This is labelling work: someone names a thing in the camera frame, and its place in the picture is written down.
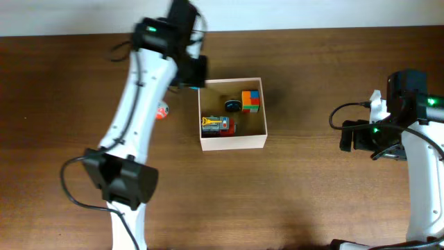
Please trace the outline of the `small black round container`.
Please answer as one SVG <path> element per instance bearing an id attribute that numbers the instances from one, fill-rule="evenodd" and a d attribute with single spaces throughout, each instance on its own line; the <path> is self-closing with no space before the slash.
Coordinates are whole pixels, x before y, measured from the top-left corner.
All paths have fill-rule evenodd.
<path id="1" fill-rule="evenodd" d="M 224 108 L 229 113 L 239 112 L 242 109 L 242 102 L 236 99 L 228 100 L 224 103 Z"/>

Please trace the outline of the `red grey toy fire truck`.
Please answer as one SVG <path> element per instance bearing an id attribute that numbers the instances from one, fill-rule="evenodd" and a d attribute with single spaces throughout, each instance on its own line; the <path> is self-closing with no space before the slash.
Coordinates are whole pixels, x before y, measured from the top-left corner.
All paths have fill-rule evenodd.
<path id="1" fill-rule="evenodd" d="M 202 117 L 201 134 L 204 138 L 230 137 L 236 133 L 237 123 L 229 117 Z"/>

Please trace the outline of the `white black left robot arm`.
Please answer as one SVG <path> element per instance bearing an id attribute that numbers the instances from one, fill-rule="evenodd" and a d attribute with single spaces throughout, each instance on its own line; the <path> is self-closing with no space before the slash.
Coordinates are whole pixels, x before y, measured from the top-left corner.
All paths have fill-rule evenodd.
<path id="1" fill-rule="evenodd" d="M 166 17 L 135 25 L 130 68 L 119 106 L 97 149 L 81 162 L 107 206 L 113 249 L 146 249 L 146 204 L 159 172 L 146 166 L 158 106 L 169 87 L 205 86 L 207 57 L 201 55 L 206 27 L 198 9 L 173 0 Z"/>

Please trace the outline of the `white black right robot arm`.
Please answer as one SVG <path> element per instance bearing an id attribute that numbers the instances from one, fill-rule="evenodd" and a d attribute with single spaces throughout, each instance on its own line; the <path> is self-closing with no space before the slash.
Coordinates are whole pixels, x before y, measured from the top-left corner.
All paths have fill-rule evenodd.
<path id="1" fill-rule="evenodd" d="M 341 132 L 342 151 L 371 152 L 371 159 L 405 161 L 410 219 L 405 242 L 387 249 L 443 248 L 443 97 L 427 90 L 427 75 L 414 69 L 392 73 L 386 97 L 375 90 L 367 120 L 331 125 Z"/>

